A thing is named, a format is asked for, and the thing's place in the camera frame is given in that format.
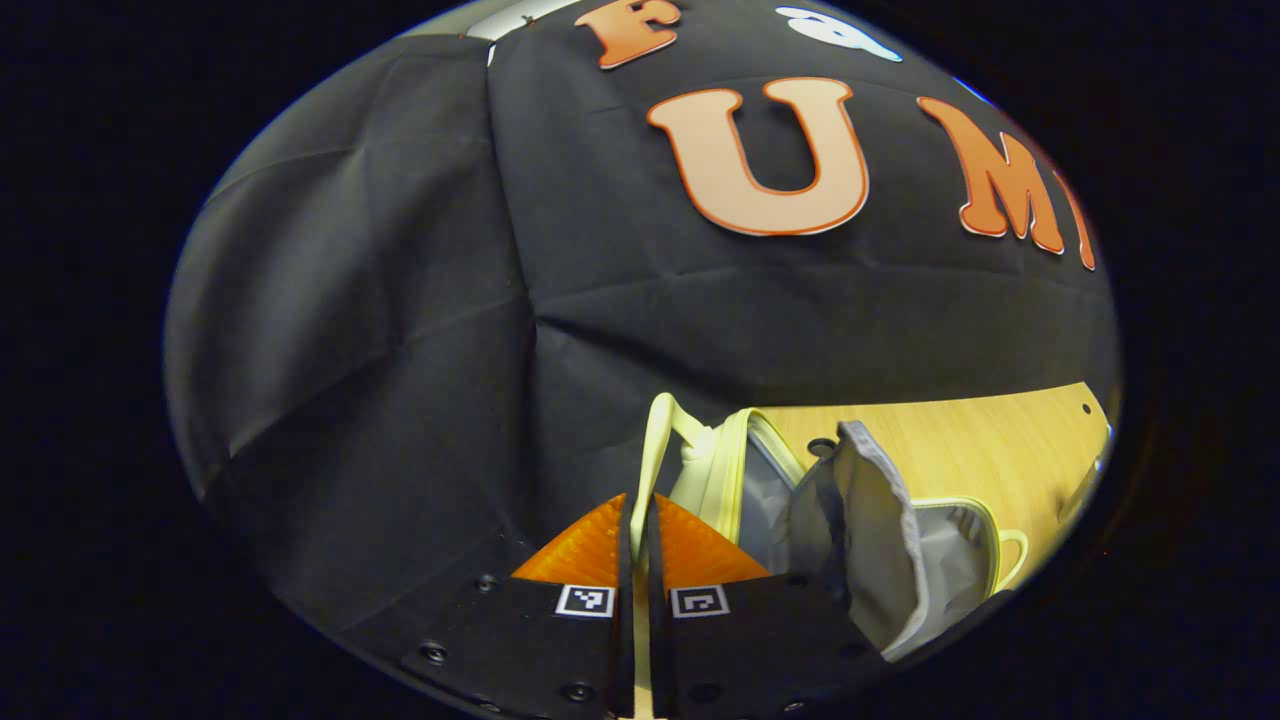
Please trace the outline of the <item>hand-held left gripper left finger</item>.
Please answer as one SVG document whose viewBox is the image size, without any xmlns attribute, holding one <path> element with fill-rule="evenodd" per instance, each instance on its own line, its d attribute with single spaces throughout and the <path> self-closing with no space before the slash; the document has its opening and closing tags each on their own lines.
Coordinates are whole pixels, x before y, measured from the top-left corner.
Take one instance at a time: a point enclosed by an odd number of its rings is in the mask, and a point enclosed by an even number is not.
<svg viewBox="0 0 1280 720">
<path fill-rule="evenodd" d="M 508 577 L 479 577 L 399 657 L 425 687 L 500 719 L 635 714 L 631 495 Z"/>
</svg>

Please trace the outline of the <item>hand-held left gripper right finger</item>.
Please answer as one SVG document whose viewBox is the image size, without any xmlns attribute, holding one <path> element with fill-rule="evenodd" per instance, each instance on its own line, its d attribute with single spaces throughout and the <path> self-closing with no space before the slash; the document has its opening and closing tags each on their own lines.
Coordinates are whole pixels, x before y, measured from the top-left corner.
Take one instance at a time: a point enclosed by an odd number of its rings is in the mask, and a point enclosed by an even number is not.
<svg viewBox="0 0 1280 720">
<path fill-rule="evenodd" d="M 810 573 L 768 574 L 662 495 L 645 521 L 648 670 L 659 719 L 817 719 L 886 662 Z"/>
</svg>

